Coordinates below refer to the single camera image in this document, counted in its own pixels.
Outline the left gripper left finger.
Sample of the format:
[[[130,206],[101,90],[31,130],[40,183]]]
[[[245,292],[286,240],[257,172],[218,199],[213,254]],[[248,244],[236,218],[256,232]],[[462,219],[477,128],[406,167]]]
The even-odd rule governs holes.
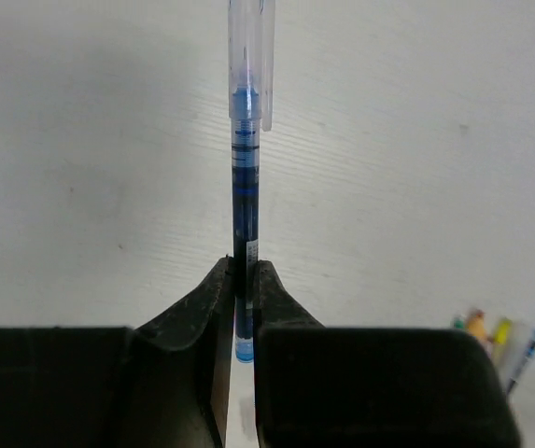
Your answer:
[[[0,447],[221,447],[232,261],[139,328],[0,328]]]

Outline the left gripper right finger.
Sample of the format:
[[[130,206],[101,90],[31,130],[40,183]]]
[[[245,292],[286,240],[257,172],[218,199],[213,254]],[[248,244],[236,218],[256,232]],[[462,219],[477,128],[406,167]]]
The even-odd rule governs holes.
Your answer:
[[[518,447],[483,346],[458,329],[332,328],[254,274],[256,428],[262,447]]]

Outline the thin yellow pen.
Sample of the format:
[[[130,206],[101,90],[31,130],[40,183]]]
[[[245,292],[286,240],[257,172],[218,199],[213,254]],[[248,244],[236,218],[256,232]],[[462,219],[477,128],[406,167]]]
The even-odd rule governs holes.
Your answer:
[[[491,336],[491,359],[495,365],[499,365],[503,356],[506,343],[509,340],[512,331],[513,320],[508,317],[502,317]]]

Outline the teal gel pen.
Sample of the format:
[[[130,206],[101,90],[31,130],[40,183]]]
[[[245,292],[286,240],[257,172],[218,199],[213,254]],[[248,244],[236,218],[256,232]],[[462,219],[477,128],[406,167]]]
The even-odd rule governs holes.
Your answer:
[[[520,377],[522,376],[523,372],[530,364],[530,362],[533,360],[533,358],[535,358],[535,330],[533,331],[533,336],[530,339],[523,356],[521,356],[521,358],[518,360],[516,366],[510,374],[510,378],[505,389],[505,393],[507,396],[509,396],[514,391],[514,389],[518,385]]]

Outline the blue gel pen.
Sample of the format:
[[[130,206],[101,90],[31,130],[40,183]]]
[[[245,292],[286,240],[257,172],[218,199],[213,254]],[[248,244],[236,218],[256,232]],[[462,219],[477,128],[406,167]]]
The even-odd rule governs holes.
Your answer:
[[[235,355],[254,359],[252,275],[259,253],[259,95],[251,87],[231,94],[232,238]]]

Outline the clear gel pen cap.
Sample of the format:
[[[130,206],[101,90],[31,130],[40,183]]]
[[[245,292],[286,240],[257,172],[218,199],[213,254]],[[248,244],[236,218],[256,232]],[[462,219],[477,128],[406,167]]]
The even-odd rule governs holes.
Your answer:
[[[258,120],[272,130],[275,2],[228,3],[229,117]]]

